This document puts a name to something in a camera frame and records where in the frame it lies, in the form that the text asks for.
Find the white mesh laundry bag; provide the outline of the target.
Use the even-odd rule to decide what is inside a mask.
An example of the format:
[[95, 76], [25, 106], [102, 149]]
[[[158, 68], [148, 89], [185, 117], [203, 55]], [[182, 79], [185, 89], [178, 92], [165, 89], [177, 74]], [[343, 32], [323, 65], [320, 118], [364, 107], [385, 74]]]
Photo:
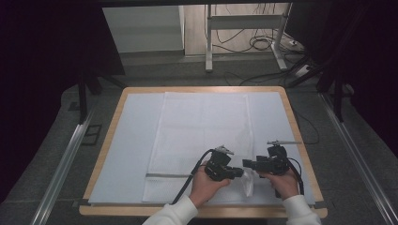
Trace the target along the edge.
[[145, 175], [143, 200], [170, 203], [205, 151], [233, 152], [229, 165], [253, 156], [250, 98], [246, 93], [166, 93]]

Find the white metal desk frame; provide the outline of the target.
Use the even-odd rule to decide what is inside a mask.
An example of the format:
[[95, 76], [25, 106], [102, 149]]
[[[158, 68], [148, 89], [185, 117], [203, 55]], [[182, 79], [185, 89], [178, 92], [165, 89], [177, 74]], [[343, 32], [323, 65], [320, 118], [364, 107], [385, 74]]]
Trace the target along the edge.
[[213, 70], [212, 52], [212, 31], [213, 30], [234, 30], [234, 29], [276, 29], [277, 36], [271, 42], [270, 48], [274, 54], [280, 70], [287, 70], [287, 65], [283, 60], [280, 44], [287, 20], [290, 14], [291, 3], [287, 3], [281, 15], [232, 15], [216, 16], [212, 15], [212, 5], [206, 5], [207, 19], [207, 48], [206, 48], [206, 72]]

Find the white table mat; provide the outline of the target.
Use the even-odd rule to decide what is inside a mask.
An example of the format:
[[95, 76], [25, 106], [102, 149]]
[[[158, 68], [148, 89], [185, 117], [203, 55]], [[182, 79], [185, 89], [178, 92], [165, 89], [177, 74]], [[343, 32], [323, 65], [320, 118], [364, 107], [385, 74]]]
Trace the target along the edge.
[[170, 203], [189, 194], [187, 178], [212, 149], [230, 166], [264, 156], [280, 141], [298, 169], [298, 141], [277, 92], [130, 94], [89, 197], [92, 204]]

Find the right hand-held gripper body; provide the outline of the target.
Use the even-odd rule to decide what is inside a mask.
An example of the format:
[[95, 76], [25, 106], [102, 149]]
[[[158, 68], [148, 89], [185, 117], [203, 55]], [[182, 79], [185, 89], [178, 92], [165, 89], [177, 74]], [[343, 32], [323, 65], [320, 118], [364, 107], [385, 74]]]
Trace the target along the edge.
[[299, 144], [294, 141], [272, 141], [268, 142], [268, 156], [257, 156], [259, 164], [256, 166], [258, 172], [283, 175], [292, 170], [295, 175], [302, 175], [302, 169], [297, 160], [287, 156], [284, 144]]

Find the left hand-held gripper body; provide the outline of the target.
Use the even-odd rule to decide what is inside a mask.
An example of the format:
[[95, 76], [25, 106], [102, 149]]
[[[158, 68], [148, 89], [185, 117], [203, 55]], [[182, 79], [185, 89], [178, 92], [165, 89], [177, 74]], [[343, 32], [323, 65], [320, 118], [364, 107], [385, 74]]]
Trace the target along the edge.
[[222, 181], [224, 179], [234, 179], [235, 172], [232, 167], [228, 166], [231, 161], [230, 155], [233, 152], [227, 149], [224, 145], [210, 149], [210, 160], [205, 167], [205, 173], [213, 181]]

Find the black metal stand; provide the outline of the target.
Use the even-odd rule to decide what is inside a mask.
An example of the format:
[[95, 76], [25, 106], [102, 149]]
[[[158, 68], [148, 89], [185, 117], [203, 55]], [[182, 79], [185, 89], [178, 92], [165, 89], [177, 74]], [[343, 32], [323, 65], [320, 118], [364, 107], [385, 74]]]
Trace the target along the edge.
[[102, 86], [100, 84], [99, 78], [102, 78], [105, 81], [120, 87], [121, 89], [128, 87], [125, 83], [119, 81], [111, 75], [105, 74], [98, 69], [91, 69], [81, 72], [78, 79], [80, 125], [82, 125], [88, 117], [86, 90], [89, 90], [89, 92], [95, 96], [100, 95], [102, 92]]
[[330, 88], [333, 88], [332, 98], [332, 110], [334, 115], [337, 117], [339, 122], [343, 122], [344, 118], [342, 115], [342, 103], [343, 98], [350, 97], [350, 94], [344, 92], [344, 78], [343, 74], [338, 71], [325, 71], [317, 85], [316, 90], [319, 93], [327, 93]]

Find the black floor plate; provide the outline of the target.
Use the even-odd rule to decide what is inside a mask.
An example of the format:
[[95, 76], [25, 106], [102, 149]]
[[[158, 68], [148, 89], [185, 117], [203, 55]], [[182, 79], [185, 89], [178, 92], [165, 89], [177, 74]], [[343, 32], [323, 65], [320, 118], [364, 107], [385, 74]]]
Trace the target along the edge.
[[84, 138], [82, 140], [83, 146], [94, 146], [97, 144], [100, 132], [102, 130], [102, 125], [90, 125], [87, 127], [87, 130], [84, 134]]

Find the wooden table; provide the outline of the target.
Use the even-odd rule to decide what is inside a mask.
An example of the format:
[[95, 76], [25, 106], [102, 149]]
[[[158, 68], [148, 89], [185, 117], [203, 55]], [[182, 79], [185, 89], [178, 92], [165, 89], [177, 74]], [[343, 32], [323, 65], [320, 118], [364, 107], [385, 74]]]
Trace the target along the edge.
[[99, 152], [96, 165], [88, 182], [84, 199], [89, 205], [82, 205], [84, 216], [127, 216], [149, 217], [163, 208], [161, 203], [144, 203], [139, 198], [144, 193], [144, 166], [149, 163], [149, 124], [137, 123], [127, 113], [153, 114], [150, 107], [158, 107], [159, 97], [165, 93], [249, 93], [261, 97], [254, 103], [257, 110], [265, 109], [259, 117], [271, 118], [273, 125], [263, 126], [257, 136], [259, 141], [270, 138], [267, 130], [283, 130], [298, 144], [288, 150], [298, 157], [304, 171], [305, 195], [314, 198], [310, 208], [321, 218], [328, 215], [328, 209], [314, 209], [315, 202], [323, 202], [323, 195], [314, 174], [312, 162], [301, 134], [290, 101], [280, 86], [175, 86], [175, 87], [128, 87], [123, 90], [117, 103], [111, 125]]

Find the white power strip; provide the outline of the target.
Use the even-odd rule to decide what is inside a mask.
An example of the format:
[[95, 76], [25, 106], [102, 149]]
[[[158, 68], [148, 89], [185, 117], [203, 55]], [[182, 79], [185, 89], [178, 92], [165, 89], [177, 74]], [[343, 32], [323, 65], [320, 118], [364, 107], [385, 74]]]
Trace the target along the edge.
[[300, 67], [300, 68], [295, 72], [295, 76], [299, 78], [299, 77], [305, 75], [307, 72], [309, 72], [309, 71], [312, 70], [312, 69], [313, 69], [312, 66], [305, 64], [305, 65], [303, 65], [302, 67]]

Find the person's right hand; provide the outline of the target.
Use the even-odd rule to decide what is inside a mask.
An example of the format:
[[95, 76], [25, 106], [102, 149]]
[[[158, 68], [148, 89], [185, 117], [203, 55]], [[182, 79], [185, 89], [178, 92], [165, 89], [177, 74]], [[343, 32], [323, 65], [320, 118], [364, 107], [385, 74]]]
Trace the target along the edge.
[[258, 172], [258, 174], [270, 181], [283, 200], [299, 195], [298, 180], [291, 170], [283, 175], [273, 175], [267, 172]]

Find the person's left hand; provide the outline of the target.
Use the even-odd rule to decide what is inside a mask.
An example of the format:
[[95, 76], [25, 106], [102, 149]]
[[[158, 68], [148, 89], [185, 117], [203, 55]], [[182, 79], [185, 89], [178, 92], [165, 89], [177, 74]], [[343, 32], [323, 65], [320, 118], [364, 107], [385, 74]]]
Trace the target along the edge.
[[205, 172], [207, 163], [204, 161], [198, 171], [195, 173], [191, 186], [190, 200], [196, 208], [207, 203], [219, 189], [227, 187], [230, 184], [229, 179], [213, 181]]

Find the aluminium floor rail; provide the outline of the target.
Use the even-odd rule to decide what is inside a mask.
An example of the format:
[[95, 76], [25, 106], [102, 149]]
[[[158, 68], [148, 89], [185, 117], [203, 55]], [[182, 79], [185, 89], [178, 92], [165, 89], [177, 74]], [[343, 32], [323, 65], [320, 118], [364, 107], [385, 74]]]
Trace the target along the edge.
[[347, 130], [344, 122], [341, 122], [334, 110], [332, 109], [333, 103], [327, 94], [318, 95], [323, 102], [331, 123], [334, 125], [340, 139], [344, 144], [348, 155], [351, 157], [357, 171], [359, 172], [364, 185], [368, 189], [375, 205], [385, 220], [386, 225], [398, 225], [398, 214], [395, 212], [390, 199], [381, 185], [376, 180], [370, 167], [363, 158], [358, 146], [356, 145], [351, 134]]
[[50, 214], [53, 211], [56, 199], [65, 183], [67, 175], [77, 151], [82, 143], [84, 134], [87, 131], [89, 123], [93, 117], [94, 110], [91, 109], [84, 120], [75, 128], [67, 148], [60, 159], [60, 162], [54, 172], [52, 180], [47, 187], [43, 198], [41, 199], [37, 211], [34, 214], [29, 225], [46, 225]]

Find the dark curtain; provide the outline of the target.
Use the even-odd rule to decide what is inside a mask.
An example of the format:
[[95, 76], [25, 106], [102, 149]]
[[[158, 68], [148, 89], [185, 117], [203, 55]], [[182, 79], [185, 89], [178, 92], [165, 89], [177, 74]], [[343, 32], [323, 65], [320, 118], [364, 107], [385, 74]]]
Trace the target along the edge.
[[321, 67], [317, 89], [351, 103], [398, 157], [398, 0], [299, 0], [286, 33]]
[[100, 0], [0, 0], [0, 203], [81, 76], [121, 75]]

